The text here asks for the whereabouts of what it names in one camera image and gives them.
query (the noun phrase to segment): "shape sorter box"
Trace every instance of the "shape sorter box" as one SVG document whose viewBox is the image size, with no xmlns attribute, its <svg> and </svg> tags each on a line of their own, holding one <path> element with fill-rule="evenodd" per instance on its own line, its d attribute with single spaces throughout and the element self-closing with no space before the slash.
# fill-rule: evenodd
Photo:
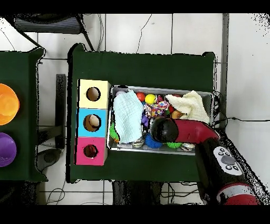
<svg viewBox="0 0 270 224">
<path fill-rule="evenodd" d="M 111 85 L 108 81 L 101 80 L 78 80 L 79 95 L 79 107 L 80 108 L 92 108 L 92 109 L 108 109 L 109 104 L 109 92 Z M 98 92 L 98 98 L 91 101 L 88 97 L 88 91 L 95 88 Z"/>
<path fill-rule="evenodd" d="M 79 108 L 78 137 L 106 137 L 108 124 L 108 110 Z M 88 115 L 95 115 L 99 118 L 100 127 L 95 132 L 90 132 L 84 127 L 84 119 Z"/>
<path fill-rule="evenodd" d="M 107 81 L 78 80 L 75 165 L 104 165 L 110 86 Z M 93 117 L 98 127 L 91 123 Z"/>
<path fill-rule="evenodd" d="M 85 149 L 88 147 L 97 150 L 94 158 L 87 157 Z M 106 138 L 98 137 L 78 137 L 76 165 L 94 165 L 103 166 L 107 158 Z"/>
</svg>

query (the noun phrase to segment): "yellow cube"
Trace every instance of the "yellow cube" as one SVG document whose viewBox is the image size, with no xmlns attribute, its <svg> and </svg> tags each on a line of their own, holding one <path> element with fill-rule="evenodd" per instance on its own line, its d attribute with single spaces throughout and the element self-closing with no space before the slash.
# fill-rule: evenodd
<svg viewBox="0 0 270 224">
<path fill-rule="evenodd" d="M 108 81 L 79 79 L 79 107 L 108 109 L 110 87 Z"/>
</svg>

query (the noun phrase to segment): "white tile floor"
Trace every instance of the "white tile floor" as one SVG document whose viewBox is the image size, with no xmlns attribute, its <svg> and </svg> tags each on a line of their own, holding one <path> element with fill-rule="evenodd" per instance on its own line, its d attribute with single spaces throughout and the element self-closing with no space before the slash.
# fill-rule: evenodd
<svg viewBox="0 0 270 224">
<path fill-rule="evenodd" d="M 105 14 L 101 14 L 104 32 L 100 51 L 114 51 L 122 53 L 136 53 L 141 35 L 150 14 L 107 14 L 105 27 Z M 171 14 L 152 14 L 148 24 L 142 30 L 142 37 L 138 53 L 170 54 L 188 53 L 202 54 L 213 51 L 218 62 L 221 60 L 222 14 L 174 14 L 173 28 Z M 84 24 L 95 49 L 98 48 L 101 30 L 97 14 L 85 15 Z M 5 20 L 0 19 L 0 50 L 29 51 L 35 46 L 19 35 Z M 83 34 L 54 34 L 54 33 L 28 33 L 46 49 L 45 58 L 38 66 L 40 90 L 40 125 L 54 125 L 55 112 L 55 75 L 58 73 L 68 75 L 68 64 L 65 60 L 70 47 L 75 43 L 84 43 L 89 49 Z M 217 66 L 217 78 L 220 79 L 221 66 Z M 54 145 L 51 139 L 45 144 Z M 39 151 L 47 149 L 39 146 Z M 55 188 L 62 188 L 65 179 L 65 154 L 53 166 L 46 169 L 48 182 L 39 188 L 40 203 L 46 204 L 50 192 Z M 182 186 L 172 183 L 176 195 L 186 195 L 197 186 Z M 59 199 L 61 190 L 51 194 L 50 201 Z M 79 181 L 76 184 L 65 183 L 63 190 L 65 197 L 58 204 L 112 204 L 112 184 L 109 181 Z M 172 190 L 167 184 L 162 188 L 162 195 L 167 196 Z M 161 203 L 170 202 L 168 198 L 161 197 Z M 175 197 L 175 203 L 201 203 L 198 191 L 187 197 Z"/>
</svg>

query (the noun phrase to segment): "white cloth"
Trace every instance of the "white cloth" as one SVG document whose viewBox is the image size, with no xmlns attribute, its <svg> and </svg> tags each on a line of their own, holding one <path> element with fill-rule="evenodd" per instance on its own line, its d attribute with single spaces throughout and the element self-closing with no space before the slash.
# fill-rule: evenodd
<svg viewBox="0 0 270 224">
<path fill-rule="evenodd" d="M 142 136 L 143 105 L 134 91 L 117 95 L 113 101 L 113 110 L 115 130 L 120 137 L 119 144 L 139 139 Z"/>
<path fill-rule="evenodd" d="M 183 97 L 166 95 L 166 98 L 175 109 L 184 114 L 180 119 L 198 120 L 209 124 L 210 118 L 205 112 L 203 100 L 194 90 Z"/>
</svg>

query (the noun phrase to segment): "blue spiky toy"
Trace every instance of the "blue spiky toy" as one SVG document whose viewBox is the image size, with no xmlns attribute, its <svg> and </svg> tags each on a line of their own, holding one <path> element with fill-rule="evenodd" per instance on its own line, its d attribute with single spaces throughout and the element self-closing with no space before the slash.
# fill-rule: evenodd
<svg viewBox="0 0 270 224">
<path fill-rule="evenodd" d="M 160 148 L 160 147 L 162 146 L 162 143 L 161 143 L 161 142 L 155 141 L 155 140 L 151 137 L 150 133 L 148 133 L 148 134 L 146 135 L 146 140 L 145 140 L 144 143 L 145 143 L 147 146 L 149 146 L 150 148 Z"/>
</svg>

